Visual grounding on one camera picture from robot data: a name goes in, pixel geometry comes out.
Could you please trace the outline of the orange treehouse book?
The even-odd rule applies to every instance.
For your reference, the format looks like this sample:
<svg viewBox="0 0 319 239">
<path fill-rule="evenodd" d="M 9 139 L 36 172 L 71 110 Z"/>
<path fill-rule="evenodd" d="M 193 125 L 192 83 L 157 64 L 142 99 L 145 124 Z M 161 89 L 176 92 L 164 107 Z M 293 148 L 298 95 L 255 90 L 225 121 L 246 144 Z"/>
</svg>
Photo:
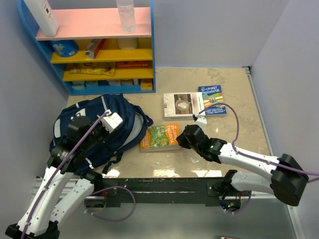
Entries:
<svg viewBox="0 0 319 239">
<path fill-rule="evenodd" d="M 179 136 L 179 125 L 169 123 L 148 127 L 145 137 L 140 142 L 140 152 L 157 152 L 178 150 L 176 138 Z"/>
</svg>

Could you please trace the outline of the white coffee photo book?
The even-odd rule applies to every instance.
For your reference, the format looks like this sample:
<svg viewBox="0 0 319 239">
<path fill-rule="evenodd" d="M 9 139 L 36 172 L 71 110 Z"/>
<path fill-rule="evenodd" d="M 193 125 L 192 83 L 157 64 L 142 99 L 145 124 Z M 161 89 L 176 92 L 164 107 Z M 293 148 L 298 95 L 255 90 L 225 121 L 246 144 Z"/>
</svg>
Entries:
<svg viewBox="0 0 319 239">
<path fill-rule="evenodd" d="M 202 93 L 164 93 L 163 113 L 165 120 L 190 120 L 204 109 Z"/>
</svg>

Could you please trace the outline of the navy blue student backpack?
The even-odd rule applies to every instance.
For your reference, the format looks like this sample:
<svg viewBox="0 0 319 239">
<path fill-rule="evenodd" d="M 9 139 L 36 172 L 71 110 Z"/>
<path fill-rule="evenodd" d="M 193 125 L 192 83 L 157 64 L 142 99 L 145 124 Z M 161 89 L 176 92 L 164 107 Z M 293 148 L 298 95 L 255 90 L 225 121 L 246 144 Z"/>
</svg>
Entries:
<svg viewBox="0 0 319 239">
<path fill-rule="evenodd" d="M 121 161 L 125 151 L 138 145 L 154 121 L 122 94 L 102 95 L 62 110 L 53 126 L 48 166 L 83 175 Z"/>
</svg>

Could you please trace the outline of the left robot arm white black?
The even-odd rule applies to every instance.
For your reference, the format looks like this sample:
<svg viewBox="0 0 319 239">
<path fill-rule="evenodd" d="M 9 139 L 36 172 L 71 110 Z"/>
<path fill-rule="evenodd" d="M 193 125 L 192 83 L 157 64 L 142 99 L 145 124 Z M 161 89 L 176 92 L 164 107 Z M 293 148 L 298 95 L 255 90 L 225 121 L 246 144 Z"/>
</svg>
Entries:
<svg viewBox="0 0 319 239">
<path fill-rule="evenodd" d="M 71 118 L 66 133 L 60 123 L 54 125 L 54 148 L 40 187 L 23 217 L 9 225 L 5 235 L 12 239 L 56 239 L 62 222 L 87 196 L 103 191 L 102 175 L 93 169 L 83 171 L 75 187 L 63 198 L 60 195 L 85 160 L 86 153 L 114 130 L 109 125 L 110 111 L 96 121 L 87 116 Z"/>
</svg>

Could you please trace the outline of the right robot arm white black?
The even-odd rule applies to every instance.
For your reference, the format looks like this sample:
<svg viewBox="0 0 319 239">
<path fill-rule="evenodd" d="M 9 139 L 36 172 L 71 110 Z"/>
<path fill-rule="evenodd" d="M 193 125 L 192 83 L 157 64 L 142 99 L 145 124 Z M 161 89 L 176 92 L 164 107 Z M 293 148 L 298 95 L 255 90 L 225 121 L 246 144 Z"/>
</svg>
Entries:
<svg viewBox="0 0 319 239">
<path fill-rule="evenodd" d="M 222 139 L 209 138 L 194 124 L 185 127 L 177 142 L 183 148 L 193 149 L 209 162 L 249 171 L 248 174 L 235 171 L 222 183 L 223 192 L 229 196 L 238 191 L 264 192 L 287 205 L 298 206 L 309 181 L 308 175 L 288 154 L 275 157 L 233 148 L 231 143 Z"/>
</svg>

